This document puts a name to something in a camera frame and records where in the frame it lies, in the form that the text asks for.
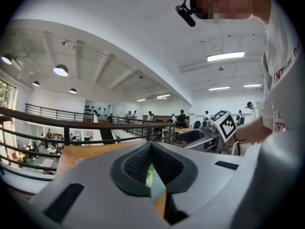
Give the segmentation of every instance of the chair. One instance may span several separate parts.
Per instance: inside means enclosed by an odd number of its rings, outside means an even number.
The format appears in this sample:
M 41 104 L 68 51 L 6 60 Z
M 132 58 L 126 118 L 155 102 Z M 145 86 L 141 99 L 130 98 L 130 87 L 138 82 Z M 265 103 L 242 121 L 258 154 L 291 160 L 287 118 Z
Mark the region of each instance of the chair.
M 201 123 L 199 120 L 197 120 L 195 123 L 194 123 L 194 129 L 198 129 L 200 127 Z

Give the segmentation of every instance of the wooden railing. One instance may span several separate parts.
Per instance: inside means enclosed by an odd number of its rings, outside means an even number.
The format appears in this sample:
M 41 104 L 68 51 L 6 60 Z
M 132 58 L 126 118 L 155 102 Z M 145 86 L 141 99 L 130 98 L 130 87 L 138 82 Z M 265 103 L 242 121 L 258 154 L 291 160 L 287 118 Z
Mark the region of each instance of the wooden railing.
M 92 122 L 80 122 L 80 121 L 69 121 L 69 120 L 46 118 L 46 117 L 42 117 L 39 115 L 34 115 L 34 114 L 24 113 L 24 112 L 20 112 L 20 111 L 16 111 L 16 110 L 7 109 L 4 107 L 0 107 L 0 114 L 3 115 L 2 122 L 0 122 L 0 125 L 1 125 L 0 130 L 2 132 L 24 137 L 24 138 L 28 138 L 28 139 L 39 140 L 39 141 L 43 141 L 43 142 L 62 143 L 64 145 L 79 145 L 79 144 L 84 145 L 84 144 L 101 144 L 101 143 L 108 144 L 108 143 L 113 142 L 113 139 L 112 140 L 98 140 L 98 141 L 71 141 L 70 140 L 70 128 L 74 128 L 74 129 L 102 129 L 102 128 L 122 129 L 122 130 L 127 130 L 131 133 L 137 129 L 142 130 L 141 134 L 136 134 L 134 137 L 116 139 L 115 141 L 118 141 L 118 142 L 134 140 L 134 139 L 139 139 L 139 138 L 145 138 L 146 141 L 151 141 L 153 136 L 157 136 L 162 133 L 169 133 L 169 135 L 167 135 L 166 138 L 169 140 L 169 142 L 174 141 L 175 123 L 153 123 L 151 121 L 145 121 L 145 124 L 138 124 L 138 123 L 135 124 L 135 123 L 129 123 L 128 121 L 126 122 L 126 120 L 123 123 L 123 119 L 125 119 L 125 118 L 114 117 L 114 118 L 112 118 L 112 123 L 108 123 L 107 125 L 101 125 L 99 123 L 92 123 Z M 48 138 L 43 138 L 43 137 L 27 135 L 24 133 L 19 133 L 19 132 L 15 132 L 15 131 L 11 131 L 11 130 L 3 128 L 2 123 L 4 121 L 9 121 L 11 118 L 15 118 L 15 119 L 19 119 L 19 120 L 31 122 L 31 123 L 42 124 L 42 125 L 63 127 L 64 128 L 64 139 L 62 139 L 62 140 L 48 139 Z M 168 127 L 169 130 L 164 131 L 164 132 L 155 132 L 154 131 L 156 129 L 162 130 L 162 128 L 164 128 L 164 127 Z M 32 155 L 36 155 L 36 156 L 60 158 L 60 155 L 34 152 L 34 151 L 30 151 L 30 150 L 25 150 L 22 147 L 13 147 L 11 145 L 6 144 L 5 139 L 3 139 L 3 140 L 4 140 L 4 142 L 0 142 L 0 146 L 5 147 L 5 150 L 12 149 L 12 150 L 18 151 L 20 153 L 24 153 L 24 154 L 27 153 L 27 154 L 32 154 Z M 15 161 L 15 160 L 5 157 L 3 155 L 0 155 L 0 159 L 7 160 L 9 163 L 15 163 L 20 166 L 30 167 L 30 168 L 34 168 L 34 169 L 49 170 L 49 171 L 56 170 L 56 168 L 37 166 L 37 165 L 27 164 L 22 161 Z
M 52 119 L 93 122 L 93 115 L 91 114 L 50 109 L 32 104 L 25 104 L 25 112 L 31 115 L 38 115 Z

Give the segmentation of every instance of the white ceiling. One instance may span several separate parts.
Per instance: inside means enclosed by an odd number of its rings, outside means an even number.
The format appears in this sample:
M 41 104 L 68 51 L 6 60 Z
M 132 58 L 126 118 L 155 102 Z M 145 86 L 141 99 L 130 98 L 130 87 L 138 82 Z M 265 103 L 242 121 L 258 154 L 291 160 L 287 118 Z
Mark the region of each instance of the white ceiling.
M 65 4 L 72 4 L 76 0 L 64 1 Z M 137 20 L 146 23 L 140 36 L 149 39 L 150 34 L 144 34 L 146 30 L 155 37 L 151 37 L 153 46 L 164 49 L 164 54 L 174 59 L 176 68 L 171 68 L 171 71 L 181 72 L 193 93 L 217 86 L 229 85 L 236 90 L 244 84 L 263 83 L 261 54 L 265 28 L 258 20 L 215 22 L 202 21 L 193 16 L 196 26 L 192 28 L 175 11 L 175 6 L 183 0 L 116 0 L 120 1 L 117 8 L 110 5 L 104 7 L 103 1 L 77 0 L 78 3 L 91 2 L 99 10 L 113 9 L 116 13 L 122 12 L 119 9 L 123 4 L 124 13 L 129 12 L 131 20 L 136 16 Z M 71 41 L 68 46 L 61 44 L 65 39 Z M 129 65 L 124 58 L 111 54 L 111 49 L 102 43 L 81 41 L 77 35 L 65 38 L 65 35 L 52 34 L 43 28 L 40 31 L 16 31 L 16 36 L 10 36 L 10 41 L 16 54 L 27 54 L 26 65 L 35 67 L 36 73 L 42 71 L 54 77 L 53 67 L 64 62 L 72 77 L 134 98 L 168 92 L 167 87 L 158 83 L 155 77 L 145 75 L 136 65 Z M 220 49 L 223 52 L 245 51 L 245 56 L 241 59 L 207 62 L 207 56 L 218 54 Z

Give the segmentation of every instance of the black headset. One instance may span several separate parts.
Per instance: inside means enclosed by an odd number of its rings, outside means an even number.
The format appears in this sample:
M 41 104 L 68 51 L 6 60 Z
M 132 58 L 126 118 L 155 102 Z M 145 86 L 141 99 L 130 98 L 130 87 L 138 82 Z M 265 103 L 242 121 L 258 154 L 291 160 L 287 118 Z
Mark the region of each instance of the black headset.
M 192 14 L 202 20 L 213 18 L 213 14 L 202 13 L 202 9 L 196 7 L 196 0 L 190 0 L 190 9 L 187 8 L 185 3 L 186 0 L 184 0 L 181 5 L 177 5 L 175 9 L 189 26 L 194 27 L 196 25 L 196 22 L 191 17 Z

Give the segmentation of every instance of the ceiling light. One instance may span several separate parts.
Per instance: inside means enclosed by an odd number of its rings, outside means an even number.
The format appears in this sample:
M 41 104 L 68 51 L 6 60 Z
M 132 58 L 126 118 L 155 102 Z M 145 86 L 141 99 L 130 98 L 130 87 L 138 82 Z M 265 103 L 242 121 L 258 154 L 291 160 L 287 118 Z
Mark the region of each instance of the ceiling light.
M 170 94 L 167 94 L 167 95 L 162 95 L 162 96 L 158 96 L 158 97 L 156 97 L 156 98 L 160 98 L 160 97 L 168 97 L 168 96 L 170 96 Z
M 261 86 L 262 84 L 244 85 L 244 87 Z
M 34 86 L 40 86 L 40 84 L 39 84 L 39 82 L 38 81 L 34 81 L 33 83 L 32 83 Z
M 57 65 L 53 70 L 55 73 L 57 73 L 57 75 L 68 76 L 68 68 L 64 64 Z
M 244 52 L 221 53 L 213 56 L 208 56 L 208 62 L 220 59 L 240 58 L 244 56 Z
M 72 94 L 77 94 L 77 91 L 76 91 L 75 88 L 71 88 L 71 89 L 69 90 L 69 92 L 72 93 Z
M 12 56 L 10 54 L 5 54 L 1 57 L 2 61 L 7 63 L 7 64 L 11 64 L 11 60 L 12 60 Z
M 222 89 L 229 89 L 229 86 L 224 86 L 224 87 L 216 87 L 216 88 L 209 88 L 209 91 L 213 91 L 213 90 L 222 90 Z

